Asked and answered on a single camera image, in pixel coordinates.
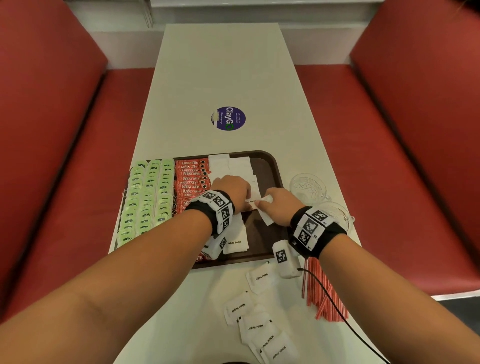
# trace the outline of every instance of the tray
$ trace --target tray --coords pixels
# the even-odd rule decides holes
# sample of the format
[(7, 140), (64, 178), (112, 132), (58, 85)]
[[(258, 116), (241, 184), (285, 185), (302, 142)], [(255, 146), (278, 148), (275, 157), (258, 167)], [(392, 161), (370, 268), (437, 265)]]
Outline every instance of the tray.
[[(271, 154), (262, 150), (234, 152), (229, 154), (231, 158), (250, 157), (252, 170), (257, 176), (258, 188), (262, 196), (265, 195), (265, 191), (270, 187), (283, 187), (278, 166), (275, 158), (273, 158)], [(183, 160), (199, 158), (208, 158), (208, 155), (176, 157), (173, 159)], [(125, 197), (126, 188), (123, 195), (122, 210), (123, 204), (125, 203)], [(228, 255), (221, 253), (217, 260), (206, 260), (195, 263), (192, 267), (193, 269), (273, 258), (273, 244), (279, 240), (288, 239), (287, 228), (276, 224), (266, 226), (257, 210), (242, 212), (241, 215), (247, 230), (249, 250)]]

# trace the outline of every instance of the person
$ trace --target person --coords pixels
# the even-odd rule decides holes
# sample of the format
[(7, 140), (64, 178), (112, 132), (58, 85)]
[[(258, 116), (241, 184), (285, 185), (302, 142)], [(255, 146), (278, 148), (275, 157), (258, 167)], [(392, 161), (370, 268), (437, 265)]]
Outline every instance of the person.
[[(250, 186), (242, 178), (216, 179), (212, 190), (227, 194), (235, 213), (249, 209)], [(266, 193), (273, 202), (256, 205), (279, 225), (305, 207), (287, 190)], [(0, 326), (0, 362), (112, 363), (180, 286), (212, 225), (204, 212), (188, 209), (104, 257)], [(319, 260), (390, 362), (480, 363), (479, 336), (347, 235), (337, 234)]]

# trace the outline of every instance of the red seat cushion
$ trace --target red seat cushion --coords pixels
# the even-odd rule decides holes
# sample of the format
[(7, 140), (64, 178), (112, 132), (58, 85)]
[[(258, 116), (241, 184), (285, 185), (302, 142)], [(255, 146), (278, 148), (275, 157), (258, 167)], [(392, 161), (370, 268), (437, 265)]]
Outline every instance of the red seat cushion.
[(108, 253), (152, 76), (107, 72), (4, 318)]
[(351, 57), (480, 252), (480, 15), (386, 0)]
[(0, 291), (107, 59), (62, 0), (0, 1)]
[(362, 246), (428, 294), (480, 288), (480, 273), (351, 68), (297, 72)]

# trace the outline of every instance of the red backrest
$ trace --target red backrest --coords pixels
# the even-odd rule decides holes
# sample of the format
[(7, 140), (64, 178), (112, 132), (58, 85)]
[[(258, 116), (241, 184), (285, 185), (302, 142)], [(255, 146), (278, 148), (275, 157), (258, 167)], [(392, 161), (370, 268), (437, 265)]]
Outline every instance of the red backrest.
[(480, 15), (460, 6), (386, 0), (351, 58), (480, 250)]
[(62, 0), (0, 1), (0, 44), (1, 288), (107, 60)]

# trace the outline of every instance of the black cable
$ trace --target black cable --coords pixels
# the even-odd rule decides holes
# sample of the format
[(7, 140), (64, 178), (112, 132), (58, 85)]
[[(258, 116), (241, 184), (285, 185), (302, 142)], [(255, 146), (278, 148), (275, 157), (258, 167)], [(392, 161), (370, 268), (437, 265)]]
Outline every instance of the black cable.
[(320, 280), (317, 278), (316, 275), (314, 275), (312, 272), (310, 272), (309, 270), (306, 270), (306, 269), (303, 269), (303, 268), (297, 268), (297, 270), (300, 270), (300, 271), (304, 271), (304, 272), (307, 272), (307, 273), (310, 273), (312, 275), (312, 277), (314, 277), (316, 279), (316, 281), (318, 282), (318, 284), (320, 284), (320, 287), (322, 287), (323, 291), (325, 292), (325, 294), (327, 295), (328, 299), (330, 300), (330, 302), (332, 303), (333, 307), (335, 307), (336, 311), (338, 312), (338, 314), (340, 315), (340, 317), (343, 319), (343, 321), (345, 321), (345, 323), (347, 324), (348, 328), (350, 330), (352, 330), (352, 332), (357, 336), (357, 338), (360, 339), (361, 342), (363, 342), (371, 351), (373, 351), (375, 353), (375, 355), (377, 355), (380, 359), (382, 359), (386, 364), (390, 364), (383, 356), (381, 356), (377, 350), (375, 350), (374, 348), (372, 348), (364, 339), (362, 339), (360, 337), (359, 334), (357, 334), (357, 332), (353, 329), (352, 326), (350, 326), (350, 324), (347, 322), (347, 319), (345, 319), (342, 315), (342, 313), (340, 312), (340, 310), (338, 309), (338, 307), (336, 306), (336, 304), (333, 302), (332, 300), (332, 297), (330, 297), (330, 295), (328, 294), (327, 290), (325, 289), (324, 285), (320, 282)]

